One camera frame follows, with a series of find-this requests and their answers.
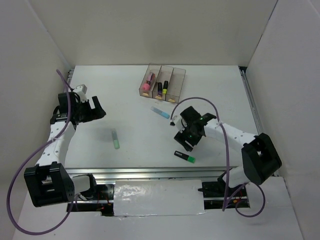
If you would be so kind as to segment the black green highlighter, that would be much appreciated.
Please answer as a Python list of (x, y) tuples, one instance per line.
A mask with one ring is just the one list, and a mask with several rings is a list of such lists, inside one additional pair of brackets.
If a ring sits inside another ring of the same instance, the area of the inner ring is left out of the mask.
[(188, 154), (185, 154), (183, 152), (177, 151), (177, 150), (174, 152), (174, 155), (176, 157), (179, 157), (179, 158), (189, 162), (189, 163), (193, 163), (194, 164), (195, 161), (196, 161), (196, 159), (194, 157), (192, 157), (192, 156), (190, 156)]

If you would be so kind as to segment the clear green highlighter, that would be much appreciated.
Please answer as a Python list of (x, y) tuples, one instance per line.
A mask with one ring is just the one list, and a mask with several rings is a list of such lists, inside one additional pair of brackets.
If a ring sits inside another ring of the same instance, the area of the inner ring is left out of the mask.
[(119, 143), (119, 139), (118, 139), (118, 135), (117, 135), (116, 129), (112, 129), (111, 130), (111, 137), (112, 137), (114, 148), (116, 150), (118, 150), (120, 148), (120, 143)]

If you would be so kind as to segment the black yellow highlighter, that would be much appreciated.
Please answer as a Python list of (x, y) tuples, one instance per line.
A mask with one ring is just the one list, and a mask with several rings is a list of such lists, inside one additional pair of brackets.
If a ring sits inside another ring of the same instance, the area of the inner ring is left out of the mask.
[(163, 83), (163, 88), (162, 88), (162, 93), (163, 93), (164, 95), (167, 94), (168, 86), (169, 86), (169, 82), (166, 80), (166, 81)]

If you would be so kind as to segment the black purple highlighter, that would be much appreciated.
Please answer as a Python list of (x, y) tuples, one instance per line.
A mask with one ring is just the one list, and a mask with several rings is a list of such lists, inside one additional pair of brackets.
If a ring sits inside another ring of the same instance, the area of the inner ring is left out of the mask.
[(163, 84), (161, 82), (157, 83), (157, 95), (156, 95), (156, 99), (162, 99), (162, 95), (163, 95)]

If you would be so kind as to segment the pink cap pen bundle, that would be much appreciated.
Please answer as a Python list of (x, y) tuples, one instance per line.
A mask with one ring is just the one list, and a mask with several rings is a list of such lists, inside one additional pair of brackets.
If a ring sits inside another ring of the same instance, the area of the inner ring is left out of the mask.
[(153, 72), (150, 72), (146, 78), (145, 83), (142, 86), (142, 89), (144, 91), (148, 91), (150, 89), (152, 83), (154, 82), (155, 78), (156, 78), (156, 75)]

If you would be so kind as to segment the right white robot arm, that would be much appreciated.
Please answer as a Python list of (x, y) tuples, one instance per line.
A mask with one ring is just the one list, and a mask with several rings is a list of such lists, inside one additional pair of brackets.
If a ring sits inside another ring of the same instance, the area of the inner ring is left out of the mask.
[(227, 123), (218, 121), (218, 117), (206, 113), (200, 115), (192, 106), (175, 115), (170, 120), (178, 132), (174, 139), (188, 152), (193, 150), (202, 137), (209, 137), (239, 152), (242, 165), (229, 171), (229, 178), (223, 175), (218, 184), (218, 190), (223, 196), (230, 196), (245, 183), (263, 184), (282, 166), (282, 161), (271, 138), (261, 133), (255, 135), (239, 130)]

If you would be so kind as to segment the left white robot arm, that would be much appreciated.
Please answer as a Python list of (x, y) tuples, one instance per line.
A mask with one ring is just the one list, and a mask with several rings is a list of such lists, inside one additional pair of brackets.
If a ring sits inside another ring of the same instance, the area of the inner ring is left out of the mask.
[(50, 144), (46, 146), (34, 167), (24, 171), (24, 180), (35, 207), (71, 202), (76, 195), (88, 200), (97, 197), (99, 187), (91, 173), (71, 177), (65, 167), (71, 139), (80, 123), (99, 120), (106, 115), (98, 97), (90, 101), (82, 92), (58, 94), (58, 106), (50, 119)]

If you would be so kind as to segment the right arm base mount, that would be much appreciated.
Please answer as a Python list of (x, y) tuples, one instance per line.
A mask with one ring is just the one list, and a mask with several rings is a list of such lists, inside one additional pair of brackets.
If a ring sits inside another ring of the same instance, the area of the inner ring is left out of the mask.
[[(205, 181), (201, 183), (202, 187), (198, 189), (202, 193), (204, 198), (204, 209), (222, 209), (225, 195), (225, 182), (222, 177), (219, 177), (216, 181)], [(248, 208), (249, 201), (246, 188), (243, 187), (239, 192), (237, 192), (230, 202), (226, 205), (227, 209), (234, 209), (236, 204), (239, 204), (240, 208)]]

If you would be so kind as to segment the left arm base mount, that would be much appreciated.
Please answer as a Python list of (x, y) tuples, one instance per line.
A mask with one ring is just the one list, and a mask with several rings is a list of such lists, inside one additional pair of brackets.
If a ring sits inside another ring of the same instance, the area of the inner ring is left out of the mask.
[(79, 193), (71, 212), (114, 216), (114, 187), (114, 184), (97, 184), (94, 190)]

